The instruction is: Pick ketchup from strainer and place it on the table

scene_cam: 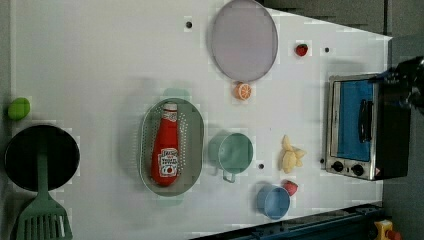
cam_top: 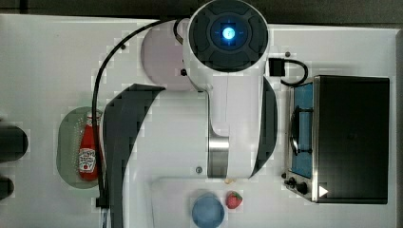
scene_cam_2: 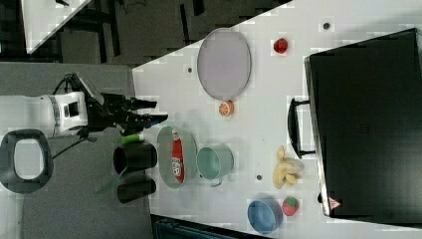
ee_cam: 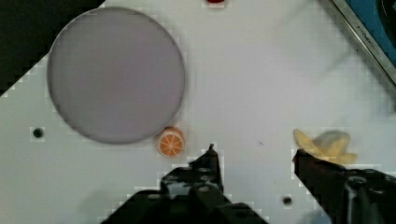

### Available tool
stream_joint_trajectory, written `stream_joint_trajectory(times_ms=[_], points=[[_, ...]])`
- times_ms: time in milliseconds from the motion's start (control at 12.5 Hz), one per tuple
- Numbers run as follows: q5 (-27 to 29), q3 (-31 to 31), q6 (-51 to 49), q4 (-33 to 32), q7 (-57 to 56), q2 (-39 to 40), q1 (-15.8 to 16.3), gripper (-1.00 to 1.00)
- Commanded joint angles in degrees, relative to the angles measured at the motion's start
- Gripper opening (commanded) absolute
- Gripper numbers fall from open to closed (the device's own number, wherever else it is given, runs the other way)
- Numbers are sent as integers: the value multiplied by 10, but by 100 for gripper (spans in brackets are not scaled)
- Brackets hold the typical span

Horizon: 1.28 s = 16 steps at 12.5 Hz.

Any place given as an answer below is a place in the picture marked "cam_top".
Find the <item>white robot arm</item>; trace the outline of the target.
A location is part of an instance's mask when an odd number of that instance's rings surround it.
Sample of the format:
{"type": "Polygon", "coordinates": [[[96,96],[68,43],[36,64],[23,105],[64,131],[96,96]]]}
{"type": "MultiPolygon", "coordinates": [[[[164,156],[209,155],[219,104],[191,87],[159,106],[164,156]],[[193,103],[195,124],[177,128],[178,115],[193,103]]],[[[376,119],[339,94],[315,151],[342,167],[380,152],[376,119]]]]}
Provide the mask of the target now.
{"type": "Polygon", "coordinates": [[[164,179],[248,179],[273,153],[277,102],[265,77],[269,28],[241,0],[212,0],[182,41],[188,91],[134,84],[101,123],[106,228],[154,228],[152,187],[164,179]]]}

